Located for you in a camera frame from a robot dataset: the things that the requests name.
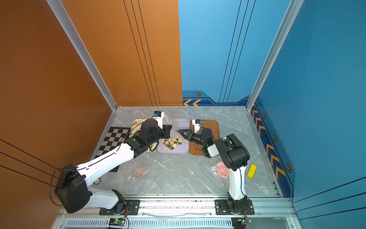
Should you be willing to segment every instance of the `plastic bag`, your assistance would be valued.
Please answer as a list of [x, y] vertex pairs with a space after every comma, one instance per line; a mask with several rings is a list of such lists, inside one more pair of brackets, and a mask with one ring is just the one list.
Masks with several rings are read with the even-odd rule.
[[229, 169], [224, 165], [224, 163], [220, 161], [212, 167], [207, 167], [207, 169], [216, 178], [220, 186], [223, 187], [229, 177]]
[[127, 166], [126, 182], [130, 179], [144, 179], [151, 167], [153, 167], [151, 164], [137, 163], [131, 160]]
[[163, 123], [166, 125], [172, 125], [170, 135], [178, 135], [178, 119], [170, 117], [169, 114], [165, 114], [163, 118]]

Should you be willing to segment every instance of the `brown tray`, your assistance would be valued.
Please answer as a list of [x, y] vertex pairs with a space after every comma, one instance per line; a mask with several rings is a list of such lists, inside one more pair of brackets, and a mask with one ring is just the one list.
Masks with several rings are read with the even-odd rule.
[[[215, 120], [201, 120], [201, 122], [203, 122], [201, 127], [211, 129], [214, 140], [220, 138], [219, 124]], [[194, 130], [194, 126], [193, 126], [192, 122], [190, 122], [190, 123], [191, 123], [190, 124], [190, 129]], [[189, 143], [189, 152], [192, 155], [203, 156], [202, 146], [201, 145], [194, 145], [193, 142]]]

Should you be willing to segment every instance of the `metal grille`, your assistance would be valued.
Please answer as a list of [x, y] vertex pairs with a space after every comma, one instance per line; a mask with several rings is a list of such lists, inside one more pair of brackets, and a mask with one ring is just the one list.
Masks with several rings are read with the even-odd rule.
[[230, 228], [230, 218], [170, 218], [170, 219], [151, 219], [133, 218], [130, 219], [130, 228]]
[[66, 223], [67, 228], [100, 228], [108, 227], [109, 218], [69, 218]]
[[[110, 218], [69, 218], [65, 228], [108, 228]], [[133, 228], [233, 228], [231, 218], [130, 218], [130, 229]]]

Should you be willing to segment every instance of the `yellow block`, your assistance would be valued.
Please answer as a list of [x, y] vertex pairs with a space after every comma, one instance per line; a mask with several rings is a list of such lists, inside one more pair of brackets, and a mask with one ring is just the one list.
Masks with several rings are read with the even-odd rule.
[[250, 170], [247, 174], [247, 177], [252, 179], [256, 169], [257, 169], [256, 165], [252, 164], [252, 166], [250, 167]]

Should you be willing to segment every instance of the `red object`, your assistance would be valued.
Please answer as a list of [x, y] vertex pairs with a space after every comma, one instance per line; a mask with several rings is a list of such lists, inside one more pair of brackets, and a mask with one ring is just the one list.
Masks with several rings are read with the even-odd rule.
[[220, 178], [228, 178], [229, 177], [229, 169], [225, 166], [225, 164], [220, 161], [216, 165], [217, 174]]
[[138, 177], [141, 176], [142, 171], [143, 171], [142, 166], [137, 167], [137, 169], [135, 171], [135, 175], [138, 176]]

